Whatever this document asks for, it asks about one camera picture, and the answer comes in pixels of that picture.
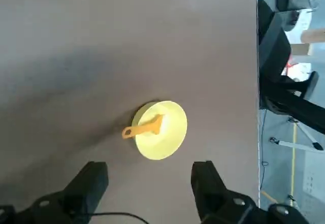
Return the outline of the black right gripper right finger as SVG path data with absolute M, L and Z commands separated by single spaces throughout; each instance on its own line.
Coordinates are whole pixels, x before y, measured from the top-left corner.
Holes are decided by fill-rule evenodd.
M 272 204 L 263 210 L 251 197 L 227 189 L 211 161 L 193 163 L 191 187 L 201 223 L 309 223 L 294 207 Z

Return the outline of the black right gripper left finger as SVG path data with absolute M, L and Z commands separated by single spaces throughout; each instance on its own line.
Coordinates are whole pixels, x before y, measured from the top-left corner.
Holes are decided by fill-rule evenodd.
M 1 205 L 1 223 L 89 223 L 109 184 L 105 162 L 88 162 L 61 191 L 16 211 Z

